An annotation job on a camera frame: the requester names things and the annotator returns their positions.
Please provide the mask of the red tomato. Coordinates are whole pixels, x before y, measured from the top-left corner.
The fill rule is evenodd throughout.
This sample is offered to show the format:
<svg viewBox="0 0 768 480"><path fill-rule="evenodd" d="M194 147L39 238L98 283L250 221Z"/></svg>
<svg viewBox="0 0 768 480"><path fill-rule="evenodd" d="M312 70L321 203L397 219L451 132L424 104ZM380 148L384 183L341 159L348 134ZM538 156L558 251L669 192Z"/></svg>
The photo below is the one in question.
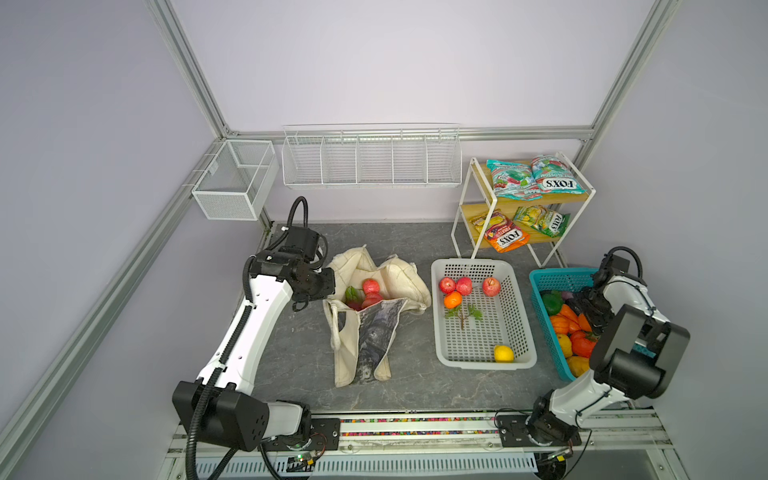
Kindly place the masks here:
<svg viewBox="0 0 768 480"><path fill-rule="evenodd" d="M578 331L570 335L572 353L575 356L590 358L598 338L591 332Z"/></svg>

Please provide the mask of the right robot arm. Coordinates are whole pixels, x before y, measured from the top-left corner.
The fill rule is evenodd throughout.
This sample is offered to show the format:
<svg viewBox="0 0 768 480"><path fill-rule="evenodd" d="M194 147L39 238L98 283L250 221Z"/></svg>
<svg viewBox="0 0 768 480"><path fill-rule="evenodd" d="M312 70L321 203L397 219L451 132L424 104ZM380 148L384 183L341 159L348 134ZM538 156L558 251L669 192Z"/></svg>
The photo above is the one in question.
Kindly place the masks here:
<svg viewBox="0 0 768 480"><path fill-rule="evenodd" d="M571 269L533 272L531 284L546 331L571 383L539 397L527 421L540 444L576 442L583 420L619 402L655 399L669 387L690 332L650 298L638 254L616 246L574 286ZM552 324L557 318L563 324Z"/></svg>

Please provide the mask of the cream canvas grocery bag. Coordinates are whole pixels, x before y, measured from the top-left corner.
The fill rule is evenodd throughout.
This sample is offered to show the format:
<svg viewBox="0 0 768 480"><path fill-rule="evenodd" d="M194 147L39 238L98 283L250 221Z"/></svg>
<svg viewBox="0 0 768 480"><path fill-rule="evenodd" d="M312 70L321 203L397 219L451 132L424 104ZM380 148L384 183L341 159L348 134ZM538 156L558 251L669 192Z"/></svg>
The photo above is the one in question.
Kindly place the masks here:
<svg viewBox="0 0 768 480"><path fill-rule="evenodd" d="M330 268L336 290L322 306L331 332L335 386L389 380L389 352L401 315L421 315L432 304L426 283L414 263L392 255L377 265L364 246L336 255ZM383 299L355 310L346 294L360 290L365 280L377 281Z"/></svg>

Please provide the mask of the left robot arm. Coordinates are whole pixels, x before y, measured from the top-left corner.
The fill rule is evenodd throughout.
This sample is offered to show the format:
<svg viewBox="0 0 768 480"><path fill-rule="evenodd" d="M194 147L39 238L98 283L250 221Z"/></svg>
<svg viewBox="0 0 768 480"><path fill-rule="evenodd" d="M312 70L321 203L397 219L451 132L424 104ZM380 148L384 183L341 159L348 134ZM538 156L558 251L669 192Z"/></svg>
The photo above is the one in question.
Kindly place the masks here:
<svg viewBox="0 0 768 480"><path fill-rule="evenodd" d="M335 291L333 270L326 266L328 242L309 226L305 197L297 197L282 233L246 260L241 272L242 298L214 355L193 381L176 386L172 403L186 431L184 469L199 476L198 446L226 448L211 473L219 478L239 451L266 451L279 439L291 446L312 442L308 406L300 402L264 402L255 397L254 379L266 345L285 308L294 312Z"/></svg>

